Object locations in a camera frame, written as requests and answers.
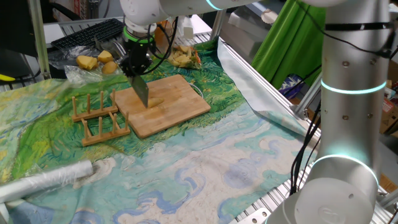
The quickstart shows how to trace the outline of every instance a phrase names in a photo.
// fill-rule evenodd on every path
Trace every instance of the knife blade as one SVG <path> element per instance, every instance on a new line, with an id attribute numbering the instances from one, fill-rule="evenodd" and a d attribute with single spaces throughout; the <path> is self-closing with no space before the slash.
<path id="1" fill-rule="evenodd" d="M 139 75 L 135 77 L 127 77 L 127 79 L 145 108 L 148 108 L 149 89 L 145 81 Z"/>

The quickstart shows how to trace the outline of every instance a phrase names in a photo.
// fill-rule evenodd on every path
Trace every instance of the cardboard box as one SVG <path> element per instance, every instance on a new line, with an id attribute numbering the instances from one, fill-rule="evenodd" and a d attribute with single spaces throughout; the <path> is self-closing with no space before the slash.
<path id="1" fill-rule="evenodd" d="M 380 133 L 387 134 L 395 132 L 395 125 L 398 121 L 398 107 L 386 98 L 383 101 L 383 109 L 381 115 Z"/>
<path id="2" fill-rule="evenodd" d="M 388 68 L 388 80 L 398 82 L 398 64 L 390 61 Z M 398 107 L 391 101 L 384 99 L 381 115 L 380 133 L 398 138 Z"/>

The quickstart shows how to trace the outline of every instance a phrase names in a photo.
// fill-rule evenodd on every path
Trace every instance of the wire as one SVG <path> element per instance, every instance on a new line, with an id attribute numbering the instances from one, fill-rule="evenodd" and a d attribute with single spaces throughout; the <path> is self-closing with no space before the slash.
<path id="1" fill-rule="evenodd" d="M 176 35 L 176 33 L 177 33 L 177 22 L 178 22 L 178 16 L 175 18 L 175 20 L 174 20 L 174 30 L 173 30 L 173 34 L 172 34 L 172 39 L 171 39 L 171 41 L 170 41 L 170 43 L 169 43 L 169 47 L 167 47 L 167 50 L 166 50 L 166 53 L 165 53 L 165 55 L 161 58 L 161 60 L 160 60 L 160 62 L 157 64 L 157 65 L 155 65 L 152 69 L 150 69 L 149 71 L 146 71 L 146 72 L 144 72 L 144 73 L 142 73 L 142 74 L 137 74 L 135 71 L 134 71 L 134 69 L 133 69 L 133 67 L 132 67 L 132 63 L 131 63 L 131 59 L 132 59 L 132 53 L 133 53 L 133 51 L 134 51 L 134 49 L 136 48 L 136 46 L 137 46 L 137 44 L 139 44 L 139 41 L 141 41 L 141 40 L 143 40 L 143 39 L 145 39 L 145 38 L 148 38 L 148 36 L 144 36 L 144 37 L 141 37 L 140 39 L 138 39 L 137 41 L 136 41 L 136 43 L 134 44 L 134 46 L 133 46 L 133 48 L 130 50 L 130 54 L 129 54 L 129 67 L 130 67 L 130 71 L 133 73 L 133 74 L 135 74 L 135 75 L 146 75 L 146 74 L 148 74 L 148 73 L 151 73 L 151 72 L 153 72 L 156 68 L 158 68 L 162 63 L 163 63 L 163 61 L 164 60 L 166 60 L 167 58 L 168 58 L 168 55 L 170 55 L 170 53 L 171 53 L 171 51 L 172 51 L 172 46 L 173 46 L 173 43 L 174 43 L 174 38 L 175 38 L 175 35 Z"/>
<path id="2" fill-rule="evenodd" d="M 108 4 L 106 5 L 106 10 L 105 10 L 105 13 L 104 13 L 104 16 L 103 16 L 103 18 L 106 18 L 106 16 L 108 15 L 108 12 L 109 12 L 109 7 L 111 6 L 111 0 L 108 0 Z"/>
<path id="3" fill-rule="evenodd" d="M 204 98 L 203 93 L 200 91 L 200 89 L 197 86 L 195 86 L 194 84 L 191 84 L 191 83 L 188 83 L 188 84 L 191 85 L 192 87 L 195 87 L 199 91 L 201 97 Z"/>
<path id="4" fill-rule="evenodd" d="M 284 96 L 287 96 L 291 91 L 300 86 L 301 83 L 303 83 L 306 79 L 310 78 L 316 71 L 318 71 L 319 68 L 322 68 L 322 65 L 318 65 L 314 70 L 312 70 L 312 72 L 310 72 L 301 81 L 299 81 L 296 85 L 294 85 L 293 88 L 289 89 L 286 93 L 284 93 Z"/>
<path id="5" fill-rule="evenodd" d="M 321 101 L 319 102 L 315 114 L 311 120 L 310 126 L 308 127 L 307 133 L 304 138 L 303 146 L 301 147 L 296 158 L 293 161 L 292 168 L 290 170 L 290 195 L 296 193 L 297 191 L 297 179 L 299 177 L 300 166 L 305 149 L 307 148 L 309 142 L 311 141 L 312 136 L 315 134 L 315 131 L 317 131 L 320 125 L 320 119 L 318 119 L 315 126 L 312 128 L 312 126 L 315 123 L 315 120 L 317 119 L 318 113 L 320 112 L 320 108 L 321 108 Z"/>
<path id="6" fill-rule="evenodd" d="M 174 20 L 175 25 L 174 25 L 173 35 L 172 35 L 171 43 L 169 44 L 169 47 L 167 48 L 166 54 L 164 55 L 164 57 L 160 60 L 160 62 L 159 62 L 157 65 L 155 65 L 155 66 L 154 66 L 152 69 L 150 69 L 149 71 L 144 72 L 143 75 L 146 75 L 146 74 L 148 74 L 148 73 L 153 72 L 156 68 L 158 68 L 158 67 L 160 66 L 160 64 L 163 63 L 164 60 L 166 60 L 166 58 L 167 58 L 166 56 L 169 54 L 169 52 L 171 52 L 171 49 L 172 49 L 172 47 L 173 47 L 174 38 L 175 38 L 175 35 L 176 35 L 176 33 L 177 33 L 177 22 L 178 22 L 178 16 L 177 16 L 177 17 L 175 18 L 175 20 Z"/>
<path id="7" fill-rule="evenodd" d="M 377 56 L 381 56 L 382 50 L 379 50 L 379 51 L 377 51 L 377 52 L 376 52 L 376 51 L 372 51 L 372 50 L 365 50 L 365 49 L 362 49 L 362 48 L 360 48 L 360 47 L 358 47 L 358 46 L 356 46 L 356 45 L 354 45 L 354 44 L 348 42 L 347 40 L 342 40 L 342 39 L 340 39 L 340 38 L 333 37 L 332 35 L 327 34 L 325 31 L 322 30 L 321 26 L 320 26 L 320 25 L 318 24 L 318 22 L 314 19 L 314 17 L 313 17 L 311 14 L 309 14 L 308 11 L 307 11 L 297 0 L 296 0 L 295 2 L 296 2 L 297 5 L 299 6 L 299 8 L 301 8 L 301 9 L 304 11 L 304 13 L 311 19 L 311 21 L 312 21 L 312 23 L 314 24 L 314 26 L 315 26 L 323 35 L 325 35 L 325 36 L 327 36 L 327 37 L 329 37 L 329 38 L 338 40 L 338 41 L 340 41 L 340 42 L 346 43 L 346 44 L 348 44 L 348 45 L 350 45 L 350 46 L 354 47 L 355 49 L 360 50 L 360 51 L 362 51 L 362 52 L 367 52 L 367 53 L 375 54 L 375 55 L 377 55 Z"/>
<path id="8" fill-rule="evenodd" d="M 313 147 L 313 149 L 312 149 L 310 155 L 308 156 L 307 162 L 305 163 L 305 166 L 304 166 L 303 175 L 301 176 L 300 183 L 298 183 L 297 191 L 300 190 L 300 185 L 301 185 L 301 182 L 303 181 L 303 178 L 304 178 L 305 169 L 307 168 L 308 163 L 310 162 L 311 156 L 312 156 L 313 152 L 315 151 L 315 149 L 317 148 L 317 146 L 318 146 L 318 144 L 319 144 L 320 141 L 321 141 L 321 137 L 319 137 L 317 143 L 315 144 L 315 146 Z"/>
<path id="9" fill-rule="evenodd" d="M 29 81 L 33 80 L 34 78 L 38 77 L 40 74 L 41 74 L 41 71 L 39 69 L 39 71 L 37 71 L 37 73 L 33 77 L 25 78 L 25 79 L 21 78 L 19 80 L 15 80 L 15 81 L 11 81 L 11 82 L 0 82 L 0 85 L 29 82 Z"/>

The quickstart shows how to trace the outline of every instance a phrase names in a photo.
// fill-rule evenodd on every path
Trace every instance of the black cable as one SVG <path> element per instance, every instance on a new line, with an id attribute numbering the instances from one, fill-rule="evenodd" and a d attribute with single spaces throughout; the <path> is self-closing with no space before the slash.
<path id="1" fill-rule="evenodd" d="M 397 46 L 396 50 L 391 54 L 390 60 L 392 60 L 392 58 L 397 54 L 397 52 L 398 52 L 398 46 Z"/>
<path id="2" fill-rule="evenodd" d="M 167 58 L 166 56 L 169 54 L 169 52 L 171 52 L 171 49 L 172 49 L 172 47 L 173 47 L 174 38 L 175 38 L 175 35 L 176 35 L 176 33 L 177 33 L 177 22 L 178 22 L 178 16 L 177 16 L 177 17 L 175 18 L 175 20 L 174 20 L 175 25 L 174 25 L 173 35 L 172 35 L 171 43 L 169 44 L 169 47 L 167 48 L 166 54 L 164 55 L 164 57 L 160 60 L 160 62 L 159 62 L 157 65 L 155 65 L 155 66 L 154 66 L 152 69 L 150 69 L 149 71 L 144 72 L 143 75 L 146 75 L 146 74 L 148 74 L 148 73 L 153 72 L 156 68 L 158 68 L 158 67 L 160 66 L 160 64 L 163 63 L 164 60 L 166 60 L 166 58 Z"/>
<path id="3" fill-rule="evenodd" d="M 284 96 L 287 96 L 291 91 L 300 86 L 301 83 L 303 83 L 306 79 L 310 78 L 316 71 L 318 71 L 319 68 L 322 68 L 322 65 L 319 65 L 314 70 L 312 70 L 308 75 L 306 75 L 303 78 L 303 80 L 299 81 L 296 85 L 293 86 L 293 88 L 289 89 L 286 93 L 284 93 Z"/>
<path id="4" fill-rule="evenodd" d="M 296 3 L 297 3 L 297 5 L 299 6 L 299 8 L 301 8 L 301 9 L 304 11 L 304 13 L 311 19 L 311 21 L 312 21 L 312 23 L 314 24 L 314 26 L 315 26 L 323 35 L 325 35 L 325 36 L 327 36 L 327 37 L 329 37 L 329 38 L 338 40 L 338 41 L 340 41 L 340 42 L 346 43 L 346 44 L 348 44 L 348 45 L 350 45 L 350 46 L 354 47 L 355 49 L 360 50 L 360 51 L 362 51 L 362 52 L 367 52 L 367 53 L 375 54 L 375 55 L 377 55 L 377 56 L 380 56 L 380 55 L 381 55 L 381 54 L 380 54 L 380 51 L 377 51 L 377 52 L 376 52 L 376 51 L 372 51 L 372 50 L 365 50 L 365 49 L 362 49 L 362 48 L 360 48 L 360 47 L 358 47 L 358 46 L 356 46 L 356 45 L 354 45 L 354 44 L 348 42 L 347 40 L 342 40 L 342 39 L 340 39 L 340 38 L 333 37 L 332 35 L 327 34 L 325 31 L 322 30 L 322 28 L 320 27 L 320 25 L 318 24 L 318 22 L 314 19 L 314 17 L 313 17 L 311 14 L 309 14 L 309 13 L 307 12 L 307 10 L 306 10 L 299 2 L 297 2 L 297 0 L 296 0 Z"/>
<path id="5" fill-rule="evenodd" d="M 305 166 L 304 166 L 303 175 L 301 176 L 300 183 L 298 183 L 297 191 L 300 190 L 300 185 L 301 185 L 301 182 L 303 181 L 305 170 L 307 169 L 307 166 L 308 166 L 308 163 L 310 162 L 311 156 L 312 156 L 313 152 L 315 151 L 315 149 L 317 148 L 317 146 L 318 146 L 320 141 L 321 141 L 321 137 L 319 137 L 317 143 L 315 144 L 315 146 L 313 147 L 310 155 L 308 156 L 307 162 L 305 163 Z"/>
<path id="6" fill-rule="evenodd" d="M 303 148 L 297 155 L 298 159 L 297 159 L 297 163 L 295 165 L 294 184 L 293 184 L 293 189 L 291 189 L 291 192 L 290 192 L 291 194 L 294 194 L 297 192 L 297 181 L 298 181 L 299 175 L 300 175 L 301 162 L 303 160 L 304 152 L 305 152 L 305 149 L 307 148 L 308 144 L 310 143 L 310 140 L 312 139 L 313 135 L 315 134 L 315 131 L 318 129 L 320 123 L 321 123 L 321 119 L 318 119 L 317 123 L 315 124 L 315 126 L 313 128 L 313 131 L 310 134 L 310 137 L 307 139 L 307 141 L 303 145 Z"/>
<path id="7" fill-rule="evenodd" d="M 152 24 L 149 24 L 148 26 L 148 32 L 147 32 L 147 40 L 148 40 L 148 44 L 149 44 L 149 51 L 152 53 L 153 56 L 155 56 L 158 59 L 162 59 L 161 56 L 158 56 L 155 52 L 152 51 L 152 44 L 150 43 L 150 39 L 151 38 L 155 38 L 153 35 L 150 34 L 150 27 L 152 26 Z"/>
<path id="8" fill-rule="evenodd" d="M 130 67 L 130 71 L 131 71 L 133 74 L 135 74 L 135 75 L 138 75 L 138 74 L 136 74 L 136 73 L 134 72 L 134 68 L 132 67 L 132 63 L 131 63 L 132 53 L 133 53 L 133 51 L 136 49 L 137 45 L 140 44 L 139 42 L 140 42 L 141 40 L 144 40 L 145 38 L 146 38 L 146 37 L 140 37 L 140 38 L 134 43 L 134 45 L 132 46 L 132 48 L 130 49 L 129 58 L 128 58 L 128 60 L 129 60 L 129 67 Z"/>
<path id="9" fill-rule="evenodd" d="M 159 62 L 157 65 L 155 65 L 155 66 L 154 66 L 152 69 L 150 69 L 149 71 L 144 72 L 143 74 L 136 74 L 136 73 L 135 73 L 134 68 L 132 67 L 131 59 L 132 59 L 132 53 L 133 53 L 134 49 L 136 48 L 137 44 L 139 44 L 139 42 L 140 42 L 141 40 L 143 40 L 143 39 L 145 39 L 145 38 L 147 38 L 147 37 L 141 37 L 140 39 L 138 39 L 138 40 L 136 41 L 136 43 L 134 44 L 133 48 L 130 50 L 130 54 L 129 54 L 129 67 L 130 67 L 130 71 L 131 71 L 133 74 L 135 74 L 135 75 L 146 75 L 146 74 L 148 74 L 148 73 L 150 73 L 150 72 L 153 72 L 156 68 L 158 68 L 158 67 L 160 66 L 160 64 L 163 63 L 164 60 L 166 60 L 166 59 L 168 58 L 167 56 L 170 55 L 170 53 L 171 53 L 171 49 L 172 49 L 172 46 L 173 46 L 173 43 L 174 43 L 174 38 L 175 38 L 175 35 L 176 35 L 176 33 L 177 33 L 177 22 L 178 22 L 178 16 L 177 16 L 177 17 L 175 18 L 175 20 L 174 20 L 174 24 L 175 24 L 175 25 L 174 25 L 174 30 L 173 30 L 172 39 L 171 39 L 171 41 L 170 41 L 170 43 L 169 43 L 169 47 L 167 48 L 165 55 L 162 57 L 162 59 L 160 60 L 160 62 Z"/>
<path id="10" fill-rule="evenodd" d="M 312 128 L 312 126 L 314 125 L 314 123 L 317 119 L 318 113 L 320 112 L 320 107 L 321 107 L 321 102 L 319 102 L 317 109 L 315 110 L 315 114 L 311 120 L 310 126 L 308 127 L 307 133 L 304 138 L 303 146 L 299 150 L 298 154 L 296 155 L 296 158 L 293 161 L 292 168 L 290 170 L 290 195 L 296 193 L 296 189 L 297 189 L 296 188 L 297 177 L 298 177 L 298 174 L 296 174 L 297 166 L 298 166 L 298 169 L 300 170 L 301 161 L 302 161 L 302 157 L 303 157 L 305 148 L 308 146 L 308 143 L 311 141 L 312 136 L 315 134 L 315 131 L 317 130 L 317 128 L 319 126 L 319 124 L 317 123 L 315 125 L 315 127 Z"/>
<path id="11" fill-rule="evenodd" d="M 15 81 L 10 81 L 10 82 L 0 82 L 0 85 L 29 82 L 29 81 L 33 80 L 34 78 L 38 77 L 40 74 L 41 74 L 41 71 L 39 69 L 39 71 L 33 77 L 25 78 L 25 79 L 21 78 L 20 80 L 15 80 Z"/>

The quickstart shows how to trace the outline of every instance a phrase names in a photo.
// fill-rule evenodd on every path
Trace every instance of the potato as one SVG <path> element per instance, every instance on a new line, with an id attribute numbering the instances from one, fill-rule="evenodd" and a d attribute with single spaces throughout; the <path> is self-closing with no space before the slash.
<path id="1" fill-rule="evenodd" d="M 99 62 L 97 62 L 97 64 L 96 64 L 96 65 L 94 65 L 93 69 L 96 69 L 96 68 L 98 68 L 99 66 L 100 66 L 100 63 L 99 63 Z"/>
<path id="2" fill-rule="evenodd" d="M 76 58 L 76 63 L 79 65 L 80 68 L 91 70 L 97 65 L 97 58 L 79 55 Z"/>
<path id="3" fill-rule="evenodd" d="M 118 65 L 115 62 L 108 62 L 102 67 L 102 73 L 111 74 L 118 68 Z"/>
<path id="4" fill-rule="evenodd" d="M 190 47 L 182 46 L 182 45 L 180 45 L 179 47 L 180 47 L 181 51 L 184 52 L 184 53 L 187 53 L 188 50 L 190 49 Z"/>
<path id="5" fill-rule="evenodd" d="M 148 100 L 148 108 L 153 108 L 164 102 L 164 98 L 153 97 Z"/>
<path id="6" fill-rule="evenodd" d="M 184 62 L 184 61 L 190 60 L 190 58 L 188 58 L 188 56 L 186 56 L 186 55 L 181 55 L 181 56 L 178 56 L 177 58 L 174 58 L 174 60 L 177 62 Z"/>
<path id="7" fill-rule="evenodd" d="M 111 53 L 107 52 L 106 50 L 103 50 L 98 56 L 98 61 L 102 63 L 112 62 L 113 57 Z"/>

